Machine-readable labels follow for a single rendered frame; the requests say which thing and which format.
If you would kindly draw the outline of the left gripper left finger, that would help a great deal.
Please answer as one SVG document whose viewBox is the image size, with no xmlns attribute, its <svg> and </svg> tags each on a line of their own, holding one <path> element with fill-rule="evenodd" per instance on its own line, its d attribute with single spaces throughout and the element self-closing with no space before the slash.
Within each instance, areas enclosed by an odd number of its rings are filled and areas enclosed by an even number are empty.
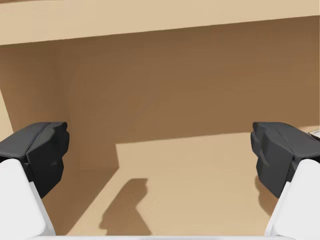
<svg viewBox="0 0 320 240">
<path fill-rule="evenodd" d="M 0 141 L 0 237 L 56 234 L 43 204 L 62 179 L 66 122 L 37 122 Z"/>
</svg>

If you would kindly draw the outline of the pale wooden shelf unit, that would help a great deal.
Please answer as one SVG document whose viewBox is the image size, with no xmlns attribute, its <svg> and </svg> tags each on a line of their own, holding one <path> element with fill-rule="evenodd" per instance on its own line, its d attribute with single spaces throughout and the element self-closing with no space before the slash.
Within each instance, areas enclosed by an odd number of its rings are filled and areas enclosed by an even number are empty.
<svg viewBox="0 0 320 240">
<path fill-rule="evenodd" d="M 0 139 L 67 122 L 58 235 L 264 234 L 253 122 L 320 126 L 320 0 L 0 0 Z"/>
</svg>

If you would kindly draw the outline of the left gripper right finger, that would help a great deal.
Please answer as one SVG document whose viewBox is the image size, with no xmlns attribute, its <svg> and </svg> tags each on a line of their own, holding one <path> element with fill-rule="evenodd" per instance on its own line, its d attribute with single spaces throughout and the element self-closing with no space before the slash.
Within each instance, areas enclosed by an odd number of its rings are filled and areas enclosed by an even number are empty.
<svg viewBox="0 0 320 240">
<path fill-rule="evenodd" d="M 278 199 L 264 234 L 320 237 L 320 140 L 282 122 L 254 122 L 259 181 Z"/>
</svg>

